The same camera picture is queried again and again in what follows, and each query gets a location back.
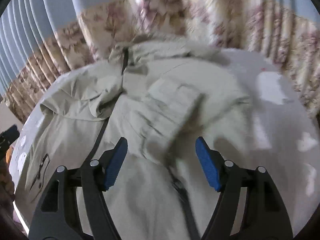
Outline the blue and floral curtain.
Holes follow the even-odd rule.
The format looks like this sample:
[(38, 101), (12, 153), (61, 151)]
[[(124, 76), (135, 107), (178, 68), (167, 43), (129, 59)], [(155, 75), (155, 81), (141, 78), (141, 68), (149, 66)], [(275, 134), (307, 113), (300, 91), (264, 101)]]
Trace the blue and floral curtain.
[(257, 51), (290, 78), (319, 115), (319, 23), (284, 0), (11, 0), (1, 16), (1, 100), (25, 122), (62, 74), (108, 58), (141, 33), (184, 35)]

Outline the grey patterned bed sheet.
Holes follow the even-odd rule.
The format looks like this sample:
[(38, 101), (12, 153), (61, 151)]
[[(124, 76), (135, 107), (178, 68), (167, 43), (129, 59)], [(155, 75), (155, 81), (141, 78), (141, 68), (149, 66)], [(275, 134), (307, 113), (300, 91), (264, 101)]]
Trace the grey patterned bed sheet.
[(289, 80), (261, 55), (224, 49), (207, 62), (192, 57), (161, 59), (124, 72), (124, 94), (116, 104), (99, 148), (128, 141), (116, 183), (104, 193), (123, 239), (187, 239), (178, 196), (162, 163), (136, 153), (142, 100), (168, 79), (196, 87), (202, 101), (172, 145), (177, 174), (187, 188), (200, 233), (219, 194), (209, 186), (195, 153), (195, 140), (238, 166), (264, 166), (271, 175), (298, 235), (319, 205), (319, 129), (308, 118)]

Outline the beige zip jacket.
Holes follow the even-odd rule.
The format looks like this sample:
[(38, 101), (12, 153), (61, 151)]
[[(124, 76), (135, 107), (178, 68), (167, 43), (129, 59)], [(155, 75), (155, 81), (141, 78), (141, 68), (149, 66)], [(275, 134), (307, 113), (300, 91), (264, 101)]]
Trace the beige zip jacket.
[(121, 56), (60, 77), (27, 119), (20, 138), (27, 158), (16, 206), (27, 224), (55, 170), (79, 168), (127, 139), (116, 183), (104, 193), (123, 239), (188, 239), (170, 172), (187, 190), (199, 233), (219, 194), (195, 153), (203, 137), (223, 155), (246, 153), (249, 95), (220, 61), (224, 53), (180, 42), (146, 41)]

